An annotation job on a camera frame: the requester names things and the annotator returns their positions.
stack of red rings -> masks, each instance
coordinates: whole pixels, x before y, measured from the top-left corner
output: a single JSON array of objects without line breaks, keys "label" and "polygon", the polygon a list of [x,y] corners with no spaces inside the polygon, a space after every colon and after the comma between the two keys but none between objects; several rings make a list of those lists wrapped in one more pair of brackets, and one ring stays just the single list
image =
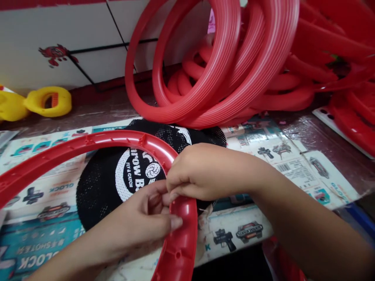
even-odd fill
[{"label": "stack of red rings", "polygon": [[[177,0],[155,50],[152,82],[159,107],[149,106],[136,92],[133,63],[143,30],[165,2],[146,6],[125,65],[129,100],[147,120],[195,129],[238,124],[265,110],[304,109],[315,92],[347,89],[375,73],[375,16],[361,1],[254,0],[241,8],[238,0],[215,0],[216,33],[186,53],[166,86],[166,45],[199,2]],[[350,63],[343,79],[326,66],[333,55]]]}]

yellow plastic part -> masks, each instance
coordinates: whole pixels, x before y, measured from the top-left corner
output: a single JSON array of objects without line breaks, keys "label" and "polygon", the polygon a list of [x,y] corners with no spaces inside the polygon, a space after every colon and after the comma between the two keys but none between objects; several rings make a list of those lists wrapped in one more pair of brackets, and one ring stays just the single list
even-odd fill
[{"label": "yellow plastic part", "polygon": [[[52,107],[45,108],[45,103],[49,98],[52,98]],[[31,91],[24,105],[30,111],[44,117],[63,116],[71,111],[71,95],[61,87],[44,87]]]},{"label": "yellow plastic part", "polygon": [[25,98],[14,92],[0,91],[0,120],[18,121],[30,111],[23,105]]}]

left hand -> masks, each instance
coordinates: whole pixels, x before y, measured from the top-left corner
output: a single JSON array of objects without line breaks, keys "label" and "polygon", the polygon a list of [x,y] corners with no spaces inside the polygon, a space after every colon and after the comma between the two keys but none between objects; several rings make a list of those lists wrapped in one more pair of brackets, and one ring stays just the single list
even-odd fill
[{"label": "left hand", "polygon": [[169,214],[169,202],[165,180],[139,189],[79,238],[95,249],[90,265],[118,261],[129,249],[164,238],[181,227],[182,218]]}]

red ring edge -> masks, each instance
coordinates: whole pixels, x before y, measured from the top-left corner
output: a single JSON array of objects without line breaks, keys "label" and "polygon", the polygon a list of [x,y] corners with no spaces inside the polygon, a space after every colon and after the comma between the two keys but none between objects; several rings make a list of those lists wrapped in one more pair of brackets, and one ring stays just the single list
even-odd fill
[{"label": "red ring edge", "polygon": [[[47,149],[0,176],[0,209],[27,185],[50,169],[80,154],[113,146],[136,147],[149,153],[168,173],[178,153],[163,140],[138,131],[98,132]],[[198,214],[196,200],[177,198],[170,213],[182,217],[183,226],[169,234],[163,244],[151,281],[190,281],[193,276]]]}]

white logo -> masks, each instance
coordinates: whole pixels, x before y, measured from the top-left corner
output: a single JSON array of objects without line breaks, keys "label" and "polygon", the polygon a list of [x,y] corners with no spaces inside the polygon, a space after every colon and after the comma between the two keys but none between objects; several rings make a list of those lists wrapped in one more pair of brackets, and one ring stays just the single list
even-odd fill
[{"label": "white logo", "polygon": [[[127,162],[129,157],[133,156],[133,159],[130,162]],[[149,155],[147,152],[142,153],[142,158],[149,160],[150,164],[146,168],[145,177],[142,178],[141,175],[141,166],[138,159],[138,150],[135,148],[128,148],[123,155],[120,157],[115,171],[115,183],[116,190],[122,201],[126,201],[138,191],[141,187],[146,184],[153,183],[155,178],[161,171],[159,163]],[[133,175],[140,176],[141,178],[135,179],[135,186],[133,186]]]}]

